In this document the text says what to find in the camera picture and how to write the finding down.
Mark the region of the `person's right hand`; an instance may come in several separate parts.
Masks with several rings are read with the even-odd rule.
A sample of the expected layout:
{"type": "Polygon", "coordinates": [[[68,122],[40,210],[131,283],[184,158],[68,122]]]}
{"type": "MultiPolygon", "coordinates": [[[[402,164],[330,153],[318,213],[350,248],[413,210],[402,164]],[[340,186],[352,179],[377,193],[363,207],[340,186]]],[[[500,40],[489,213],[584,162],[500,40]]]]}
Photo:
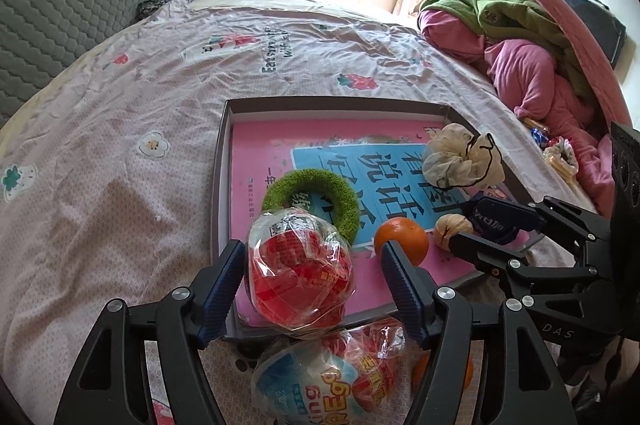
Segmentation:
{"type": "Polygon", "coordinates": [[[639,343],[622,336],[615,337],[596,361],[578,367],[565,384],[572,407],[578,410],[605,403],[617,396],[639,371],[639,343]]]}

